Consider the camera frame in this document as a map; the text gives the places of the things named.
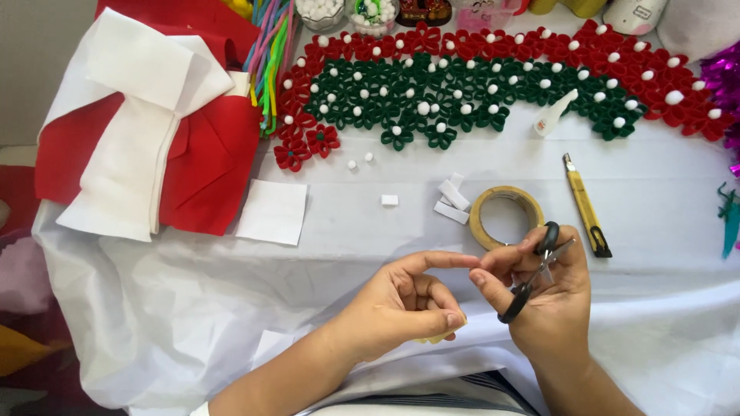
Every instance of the white tablecloth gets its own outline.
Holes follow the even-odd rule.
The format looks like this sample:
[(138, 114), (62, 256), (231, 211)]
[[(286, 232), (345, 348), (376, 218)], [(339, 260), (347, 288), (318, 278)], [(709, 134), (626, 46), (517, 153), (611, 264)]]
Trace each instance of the white tablecloth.
[[(558, 7), (518, 16), (508, 31), (541, 24), (573, 34), (582, 20)], [(301, 51), (311, 35), (301, 34)], [(468, 227), (432, 211), (453, 172), (465, 176), (460, 192), (470, 201), (511, 185), (532, 194), (546, 219), (580, 225), (561, 161), (569, 152), (614, 253), (589, 257), (593, 355), (649, 415), (740, 412), (740, 255), (721, 259), (716, 216), (716, 188), (732, 181), (728, 153), (661, 121), (638, 121), (629, 138), (604, 142), (573, 114), (541, 139), (531, 127), (538, 107), (511, 110), (502, 133), (461, 132), (446, 151), (417, 134), (396, 152), (380, 143), (380, 126), (348, 128), (340, 149), (299, 173), (280, 170), (274, 143), (263, 143), (256, 178), (309, 185), (298, 247), (172, 228), (150, 244), (100, 237), (58, 226), (61, 207), (44, 202), (35, 236), (83, 387), (135, 416), (185, 415), (251, 368), (263, 330), (300, 333), (325, 321), (381, 264), (423, 249), (483, 254)], [(381, 207), (381, 194), (398, 195), (399, 206)], [(470, 318), (458, 339), (405, 344), (355, 369), (334, 399), (504, 366), (543, 409), (531, 368), (466, 272), (437, 275)]]

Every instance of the hand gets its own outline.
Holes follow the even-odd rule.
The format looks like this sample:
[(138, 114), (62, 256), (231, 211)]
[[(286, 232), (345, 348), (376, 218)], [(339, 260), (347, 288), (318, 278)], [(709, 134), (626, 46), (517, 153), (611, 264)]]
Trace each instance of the hand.
[(455, 252), (427, 251), (386, 264), (326, 324), (333, 342), (359, 363), (376, 360), (406, 341), (461, 327), (463, 311), (452, 293), (439, 279), (424, 274), (433, 267), (471, 269), (480, 267), (480, 260)]
[[(483, 256), (481, 267), (470, 271), (470, 279), (501, 315), (514, 295), (507, 289), (527, 278), (539, 267), (541, 257), (533, 254), (545, 237), (547, 227), (531, 230), (516, 246), (506, 246)], [(570, 239), (576, 243), (550, 264), (554, 284), (536, 278), (532, 296), (509, 324), (514, 343), (533, 366), (549, 363), (588, 363), (588, 319), (591, 312), (591, 281), (578, 231), (560, 227), (557, 246)]]

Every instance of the masking tape roll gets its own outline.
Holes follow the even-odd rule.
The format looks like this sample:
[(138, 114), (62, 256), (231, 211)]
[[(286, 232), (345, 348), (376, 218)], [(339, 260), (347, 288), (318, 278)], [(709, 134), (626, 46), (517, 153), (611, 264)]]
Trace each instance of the masking tape roll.
[(537, 228), (545, 225), (545, 217), (542, 215), (542, 209), (539, 207), (537, 201), (532, 198), (525, 191), (516, 187), (494, 187), (480, 194), (478, 199), (473, 203), (473, 207), (470, 208), (470, 230), (473, 232), (473, 237), (488, 251), (491, 251), (497, 247), (503, 247), (506, 244), (498, 241), (496, 238), (491, 237), (483, 229), (483, 222), (480, 220), (480, 207), (484, 202), (493, 198), (508, 198), (519, 204), (520, 207), (527, 214), (529, 220), (529, 229)]

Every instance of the pink tinsel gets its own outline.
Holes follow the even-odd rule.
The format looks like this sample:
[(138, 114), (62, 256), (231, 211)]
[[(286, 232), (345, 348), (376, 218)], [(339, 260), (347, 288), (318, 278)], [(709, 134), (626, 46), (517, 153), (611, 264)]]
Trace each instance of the pink tinsel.
[[(702, 60), (702, 80), (714, 93), (713, 100), (723, 112), (735, 116), (735, 124), (725, 132), (724, 146), (738, 151), (740, 162), (740, 42), (710, 59)], [(740, 163), (730, 171), (740, 178)]]

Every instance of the scissors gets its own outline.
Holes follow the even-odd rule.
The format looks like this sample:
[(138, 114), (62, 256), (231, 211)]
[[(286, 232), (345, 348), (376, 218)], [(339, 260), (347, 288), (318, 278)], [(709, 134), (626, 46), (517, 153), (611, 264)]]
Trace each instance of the scissors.
[(499, 321), (502, 323), (512, 322), (519, 312), (522, 311), (522, 308), (527, 304), (527, 300), (529, 300), (529, 297), (532, 294), (534, 281), (537, 276), (542, 275), (549, 283), (553, 283), (552, 276), (550, 275), (550, 268), (548, 267), (549, 264), (555, 261), (559, 255), (576, 242), (574, 239), (570, 239), (565, 242), (565, 244), (555, 248), (555, 244), (557, 244), (557, 239), (560, 235), (560, 226), (553, 221), (550, 221), (545, 225), (548, 228), (548, 231), (545, 233), (545, 238), (539, 242), (539, 245), (537, 245), (537, 248), (534, 250), (534, 254), (542, 257), (542, 263), (540, 263), (537, 270), (532, 272), (529, 279), (527, 279), (524, 284), (520, 284), (511, 290), (511, 293), (514, 294), (514, 299), (511, 301), (511, 305), (509, 305), (508, 309), (506, 309), (506, 312), (504, 312), (504, 315), (499, 315)]

